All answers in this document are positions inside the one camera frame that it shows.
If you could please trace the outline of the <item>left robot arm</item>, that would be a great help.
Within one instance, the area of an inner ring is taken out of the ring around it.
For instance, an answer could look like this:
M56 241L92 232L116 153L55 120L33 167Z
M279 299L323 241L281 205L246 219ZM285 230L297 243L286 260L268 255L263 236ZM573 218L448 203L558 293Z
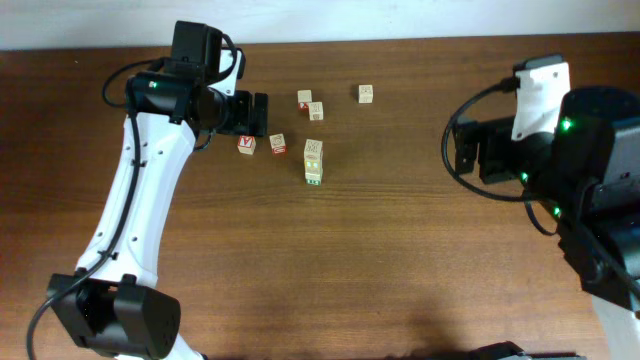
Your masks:
M222 31L179 21L167 57L128 66L124 137L109 196L70 275L51 277L44 308L73 342L115 359L195 359L181 306L157 289L161 238L180 174L217 135L254 142L268 98L237 88L246 60Z

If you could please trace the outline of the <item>green letter R block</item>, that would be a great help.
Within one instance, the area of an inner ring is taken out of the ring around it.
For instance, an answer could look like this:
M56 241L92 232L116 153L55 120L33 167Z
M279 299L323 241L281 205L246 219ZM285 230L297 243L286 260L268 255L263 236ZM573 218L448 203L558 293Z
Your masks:
M322 184L322 173L306 173L305 180L307 184L320 186Z

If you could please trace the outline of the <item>wooden picture block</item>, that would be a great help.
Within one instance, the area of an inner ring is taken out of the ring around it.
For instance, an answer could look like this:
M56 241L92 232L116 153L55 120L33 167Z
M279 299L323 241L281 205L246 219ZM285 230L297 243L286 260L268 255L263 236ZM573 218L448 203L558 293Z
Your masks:
M305 172L319 174L322 172L322 156L317 154L307 154L304 156Z

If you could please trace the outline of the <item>blue letter D block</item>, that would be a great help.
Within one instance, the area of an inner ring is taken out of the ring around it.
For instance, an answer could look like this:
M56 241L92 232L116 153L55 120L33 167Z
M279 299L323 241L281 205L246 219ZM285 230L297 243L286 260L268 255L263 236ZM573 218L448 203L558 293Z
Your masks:
M323 153L323 142L319 140L307 139L304 147L305 157L319 158Z

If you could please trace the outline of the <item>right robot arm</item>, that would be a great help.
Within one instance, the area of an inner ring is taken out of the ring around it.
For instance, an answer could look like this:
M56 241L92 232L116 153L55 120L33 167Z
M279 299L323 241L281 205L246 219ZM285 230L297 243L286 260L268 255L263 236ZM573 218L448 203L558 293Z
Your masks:
M538 202L549 212L611 357L638 358L638 95L495 84L454 112L441 156L450 176L475 194Z

